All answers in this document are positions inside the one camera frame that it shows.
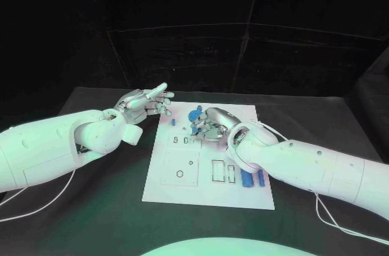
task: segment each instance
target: robotic hand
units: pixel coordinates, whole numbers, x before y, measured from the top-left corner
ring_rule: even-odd
[[[149,115],[172,115],[172,92],[126,94],[113,109],[88,110],[19,125],[0,133],[0,192],[45,183],[116,150],[139,143],[139,124]]]
[[[280,181],[389,219],[389,165],[296,140],[280,142],[270,126],[255,120],[241,123],[219,108],[209,108],[193,125],[202,127],[193,138],[212,142],[226,138],[226,156],[247,172],[263,167]]]

